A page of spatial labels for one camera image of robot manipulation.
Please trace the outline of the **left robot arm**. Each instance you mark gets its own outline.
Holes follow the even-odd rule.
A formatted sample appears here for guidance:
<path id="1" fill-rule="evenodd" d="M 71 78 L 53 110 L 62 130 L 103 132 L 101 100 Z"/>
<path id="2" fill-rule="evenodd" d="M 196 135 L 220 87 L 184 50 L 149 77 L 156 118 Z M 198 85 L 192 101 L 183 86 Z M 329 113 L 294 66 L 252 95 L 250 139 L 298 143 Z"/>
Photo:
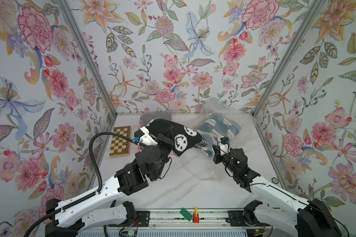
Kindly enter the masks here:
<path id="1" fill-rule="evenodd" d="M 108 202 L 116 202 L 123 196 L 130 196 L 149 185 L 149 181 L 162 178 L 169 154 L 175 146 L 176 126 L 170 125 L 156 135 L 155 129 L 141 128 L 133 140 L 142 150 L 133 162 L 103 181 L 98 177 L 98 187 L 68 200 L 49 200 L 46 204 L 46 219 L 51 222 L 45 227 L 47 237 L 75 237 L 80 232 L 94 227 L 114 225 L 129 227 L 138 220 L 132 202 L 125 201 L 119 206 L 101 208 Z"/>

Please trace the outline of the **black white patterned blanket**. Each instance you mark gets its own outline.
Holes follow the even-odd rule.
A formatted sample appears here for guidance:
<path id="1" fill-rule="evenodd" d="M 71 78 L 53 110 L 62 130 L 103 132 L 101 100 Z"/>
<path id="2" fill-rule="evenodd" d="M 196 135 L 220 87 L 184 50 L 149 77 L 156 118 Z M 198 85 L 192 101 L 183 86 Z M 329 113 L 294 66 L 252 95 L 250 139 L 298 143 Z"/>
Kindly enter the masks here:
<path id="1" fill-rule="evenodd" d="M 172 129 L 173 136 L 171 140 L 174 142 L 173 152 L 178 157 L 188 149 L 207 146 L 207 140 L 198 131 L 170 120 L 160 118 L 153 119 L 147 124 L 146 128 L 150 134 L 155 137 Z"/>

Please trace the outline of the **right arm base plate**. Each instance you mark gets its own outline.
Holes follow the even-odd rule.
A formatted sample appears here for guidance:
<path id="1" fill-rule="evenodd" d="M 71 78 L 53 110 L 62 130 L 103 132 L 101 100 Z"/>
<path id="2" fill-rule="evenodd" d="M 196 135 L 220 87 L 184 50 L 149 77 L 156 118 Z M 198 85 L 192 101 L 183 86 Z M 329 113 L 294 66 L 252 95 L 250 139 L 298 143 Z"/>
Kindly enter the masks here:
<path id="1" fill-rule="evenodd" d="M 244 214 L 244 210 L 230 210 L 227 212 L 228 217 L 225 221 L 230 224 L 232 227 L 266 227 L 270 226 L 265 223 L 261 223 L 257 220 L 257 217 L 254 216 L 252 212 L 247 212 Z"/>

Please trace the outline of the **grey blanket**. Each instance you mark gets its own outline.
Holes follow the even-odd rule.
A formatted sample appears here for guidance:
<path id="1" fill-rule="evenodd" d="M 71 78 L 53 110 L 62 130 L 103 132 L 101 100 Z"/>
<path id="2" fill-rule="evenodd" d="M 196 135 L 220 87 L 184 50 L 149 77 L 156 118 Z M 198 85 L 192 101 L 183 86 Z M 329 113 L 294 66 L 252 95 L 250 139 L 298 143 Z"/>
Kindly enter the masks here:
<path id="1" fill-rule="evenodd" d="M 142 124 L 142 126 L 147 126 L 152 120 L 156 120 L 156 119 L 172 120 L 172 115 L 170 112 L 156 112 L 156 113 L 143 114 L 140 117 L 140 124 Z"/>

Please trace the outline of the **clear plastic vacuum bag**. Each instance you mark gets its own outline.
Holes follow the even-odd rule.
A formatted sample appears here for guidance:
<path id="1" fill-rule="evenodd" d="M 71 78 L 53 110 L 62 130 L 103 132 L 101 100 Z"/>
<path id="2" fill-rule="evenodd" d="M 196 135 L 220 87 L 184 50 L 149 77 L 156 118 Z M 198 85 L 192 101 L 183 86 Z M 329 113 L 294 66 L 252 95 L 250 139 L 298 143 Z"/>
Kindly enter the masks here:
<path id="1" fill-rule="evenodd" d="M 255 119 L 240 110 L 210 97 L 195 115 L 183 115 L 177 123 L 193 128 L 205 139 L 201 147 L 191 148 L 178 158 L 180 165 L 197 180 L 220 182 L 224 169 L 213 162 L 213 145 L 222 137 L 229 139 L 231 148 L 241 148 L 247 138 L 254 137 Z"/>

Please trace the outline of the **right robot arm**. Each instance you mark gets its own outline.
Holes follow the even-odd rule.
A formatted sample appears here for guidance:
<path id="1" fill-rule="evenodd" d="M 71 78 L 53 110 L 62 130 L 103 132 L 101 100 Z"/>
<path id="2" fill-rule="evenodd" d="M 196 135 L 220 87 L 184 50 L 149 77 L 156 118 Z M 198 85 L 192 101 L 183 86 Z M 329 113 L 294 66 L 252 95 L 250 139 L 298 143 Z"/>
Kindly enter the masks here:
<path id="1" fill-rule="evenodd" d="M 272 184 L 248 167 L 248 158 L 242 149 L 232 149 L 227 143 L 212 148 L 214 163 L 223 164 L 226 173 L 240 188 L 273 205 L 258 208 L 263 202 L 251 201 L 243 208 L 243 223 L 248 226 L 268 224 L 294 237 L 342 236 L 341 222 L 332 217 L 322 201 L 310 201 Z"/>

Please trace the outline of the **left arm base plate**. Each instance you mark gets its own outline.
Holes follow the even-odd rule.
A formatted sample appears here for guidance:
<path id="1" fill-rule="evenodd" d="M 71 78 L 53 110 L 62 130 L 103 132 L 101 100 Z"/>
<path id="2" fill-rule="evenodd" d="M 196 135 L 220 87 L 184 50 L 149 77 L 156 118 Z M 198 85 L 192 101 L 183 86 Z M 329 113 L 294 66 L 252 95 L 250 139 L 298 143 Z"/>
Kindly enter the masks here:
<path id="1" fill-rule="evenodd" d="M 127 214 L 126 220 L 120 224 L 110 224 L 109 227 L 148 227 L 150 221 L 150 211 L 136 211 Z"/>

